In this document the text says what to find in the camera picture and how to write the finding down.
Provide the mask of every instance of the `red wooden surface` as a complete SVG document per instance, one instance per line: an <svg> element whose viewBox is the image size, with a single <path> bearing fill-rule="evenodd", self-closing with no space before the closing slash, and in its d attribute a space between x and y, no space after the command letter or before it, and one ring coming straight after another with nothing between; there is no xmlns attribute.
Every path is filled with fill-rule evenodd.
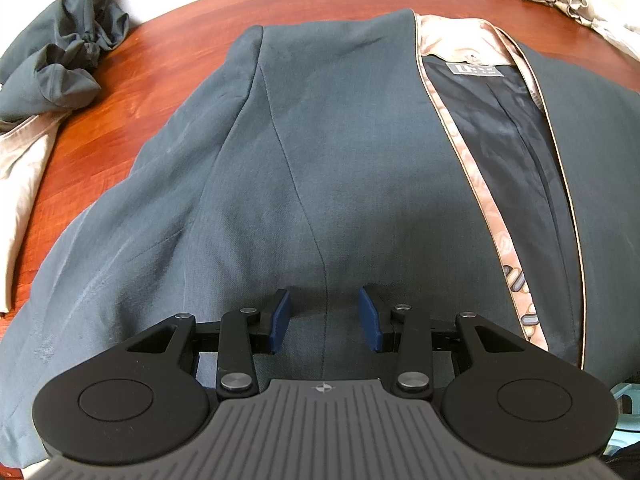
<svg viewBox="0 0 640 480"><path fill-rule="evenodd" d="M215 70L245 28L366 20L410 7L479 17L543 54L640 91L640 63L558 10L521 0L200 0L137 28L95 73L102 92L60 130L16 265L12 313L27 301L42 260L69 222L129 171L140 146Z"/></svg>

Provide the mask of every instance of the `light blue object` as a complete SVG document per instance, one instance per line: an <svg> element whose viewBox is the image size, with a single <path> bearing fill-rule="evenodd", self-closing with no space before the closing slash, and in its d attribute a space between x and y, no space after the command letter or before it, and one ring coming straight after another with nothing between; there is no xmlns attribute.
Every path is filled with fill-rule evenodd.
<svg viewBox="0 0 640 480"><path fill-rule="evenodd" d="M620 413L616 429L611 435L604 454L613 455L622 447L640 442L640 384L620 383L612 388L614 399L623 395L631 398L631 413Z"/></svg>

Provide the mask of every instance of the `black object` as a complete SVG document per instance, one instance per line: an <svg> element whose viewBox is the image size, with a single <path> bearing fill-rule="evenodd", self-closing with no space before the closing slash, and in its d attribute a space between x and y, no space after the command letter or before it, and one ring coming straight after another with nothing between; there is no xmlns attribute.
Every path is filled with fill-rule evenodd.
<svg viewBox="0 0 640 480"><path fill-rule="evenodd" d="M279 349L284 290L220 322L177 314L72 368L33 405L58 455L42 477L615 478L596 457L617 410L595 378L473 313L432 321L374 286L358 308L372 349L398 352L384 387L274 379L259 394L252 354ZM431 349L452 355L443 391ZM218 352L215 390L194 379L201 351Z"/></svg>

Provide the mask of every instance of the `gray cloth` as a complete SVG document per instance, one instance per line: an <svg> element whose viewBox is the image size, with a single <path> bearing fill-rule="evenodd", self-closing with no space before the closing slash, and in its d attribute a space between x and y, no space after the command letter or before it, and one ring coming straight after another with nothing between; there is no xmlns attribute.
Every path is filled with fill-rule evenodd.
<svg viewBox="0 0 640 480"><path fill-rule="evenodd" d="M127 179L71 223L40 267L0 342L0 462L25 466L46 456L31 405L50 378L176 312L218 320L289 288L294 313L283 349L256 358L262 385L273 376L387 374L394 357L369 352L358 320L357 291L366 283L437 319L472 310L520 331L493 239L420 79L415 30L413 13L403 10L368 22L252 27L234 43L224 65L142 147ZM563 155L601 135L620 164L631 164L618 152L624 144L640 158L640 136L631 136L638 95L527 55L552 101ZM598 88L573 86L570 104L587 107L597 92L601 120L571 122L562 110L566 86L578 80ZM581 149L564 163L575 175L570 184L594 168L581 169L581 157L609 156L606 144L593 154ZM638 285L613 274L621 267L628 278L640 264L632 253L640 247L638 172L617 160L596 168L611 172L607 187L635 175L619 188L624 197L590 194L579 183L574 196L594 280L588 327L602 333L617 326L611 299L626 299L616 312L626 306L624 322L640 326ZM598 231L605 216L613 224ZM628 240L628 249L616 245L611 254L610 238ZM544 315L566 308L554 304ZM611 366L609 355L590 368L607 383L640 367L638 343L620 346L620 364ZM203 384L212 384L214 365L213 355L201 359ZM436 384L445 381L446 358L435 368Z"/></svg>
<svg viewBox="0 0 640 480"><path fill-rule="evenodd" d="M100 91L89 74L129 31L114 0L56 0L0 58L0 121L87 106Z"/></svg>

